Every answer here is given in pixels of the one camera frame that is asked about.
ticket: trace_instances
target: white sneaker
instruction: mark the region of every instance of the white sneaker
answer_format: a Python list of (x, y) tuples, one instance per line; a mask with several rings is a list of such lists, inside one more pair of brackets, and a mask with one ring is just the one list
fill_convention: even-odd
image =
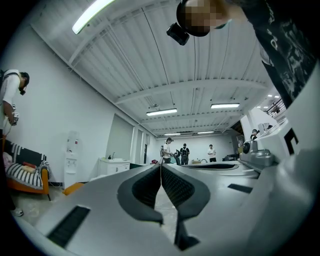
[(18, 217), (24, 215), (24, 212), (18, 207), (16, 207), (14, 210), (11, 210), (10, 212), (12, 215), (18, 216)]

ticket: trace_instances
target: man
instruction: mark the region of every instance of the man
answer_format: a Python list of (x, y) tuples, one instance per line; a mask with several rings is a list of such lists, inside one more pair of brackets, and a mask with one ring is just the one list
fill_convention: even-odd
[(252, 134), (250, 136), (250, 140), (254, 141), (257, 138), (257, 134), (259, 133), (259, 130), (253, 129)]
[(216, 159), (216, 150), (213, 148), (212, 144), (209, 145), (208, 155), (209, 155), (210, 163), (217, 161), (217, 159)]
[(165, 164), (171, 164), (172, 153), (170, 152), (169, 145), (171, 144), (172, 141), (173, 141), (172, 138), (167, 138), (164, 145), (162, 146), (163, 147), (162, 157)]
[[(1, 74), (1, 89), (0, 89), (0, 140), (1, 140), (1, 157), (0, 157), (0, 169), (2, 172), (2, 186), (7, 186), (7, 177), (5, 173), (5, 165), (3, 159), (3, 129), (4, 129), (4, 120), (6, 116), (8, 117), (8, 122), (14, 126), (15, 118), (13, 115), (13, 97), (16, 94), (17, 90), (20, 91), (21, 95), (25, 94), (25, 89), (29, 83), (30, 77), (28, 73), (19, 72), (16, 69), (10, 69)], [(7, 207), (10, 209), (11, 213), (15, 216), (22, 216), (24, 212), (15, 207), (9, 194), (5, 194), (4, 198), (6, 200)]]
[(181, 152), (181, 165), (187, 165), (189, 162), (189, 154), (190, 154), (190, 150), (189, 148), (187, 148), (187, 144), (184, 143), (183, 147), (180, 148), (180, 152)]
[(288, 0), (182, 0), (176, 16), (190, 35), (206, 36), (211, 28), (248, 20), (270, 58), (264, 65), (286, 107), (301, 92), (319, 58), (317, 1)]

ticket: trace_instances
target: couch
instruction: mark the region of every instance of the couch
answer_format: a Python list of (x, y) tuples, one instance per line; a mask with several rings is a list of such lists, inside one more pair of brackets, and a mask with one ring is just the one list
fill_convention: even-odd
[[(29, 193), (45, 194), (49, 200), (50, 167), (44, 154), (21, 147), (9, 140), (4, 142), (4, 152), (12, 156), (12, 165), (6, 170), (7, 186), (11, 189)], [(25, 164), (35, 165), (34, 174), (21, 170)]]

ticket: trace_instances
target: floor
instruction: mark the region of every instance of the floor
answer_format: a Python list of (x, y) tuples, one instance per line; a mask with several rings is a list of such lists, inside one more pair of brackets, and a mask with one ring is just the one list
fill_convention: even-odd
[[(56, 202), (65, 197), (62, 194), (62, 187), (49, 187), (51, 201), (47, 195), (20, 192), (12, 190), (11, 196), (16, 207), (23, 210), (21, 218), (34, 226), (39, 218)], [(161, 229), (168, 236), (169, 240), (174, 243), (176, 234), (177, 210), (169, 200), (165, 190), (161, 186), (155, 201), (155, 210), (163, 215)]]

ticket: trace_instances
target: fluorescent light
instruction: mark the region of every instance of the fluorescent light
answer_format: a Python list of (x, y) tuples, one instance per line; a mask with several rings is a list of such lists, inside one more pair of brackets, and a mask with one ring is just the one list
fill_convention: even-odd
[(72, 27), (72, 31), (77, 35), (84, 26), (103, 8), (112, 3), (114, 0), (96, 0), (88, 9), (80, 16)]
[(224, 103), (224, 104), (212, 104), (212, 109), (224, 109), (224, 108), (237, 108), (239, 107), (239, 103)]
[(163, 114), (170, 114), (170, 113), (176, 113), (177, 109), (172, 108), (172, 109), (165, 109), (165, 110), (157, 110), (153, 112), (148, 112), (146, 113), (147, 116), (156, 116), (156, 115), (163, 115)]
[(214, 133), (213, 130), (212, 131), (200, 131), (200, 132), (198, 132), (198, 134), (212, 134), (212, 133)]
[(175, 136), (175, 135), (181, 135), (180, 133), (167, 133), (164, 136)]

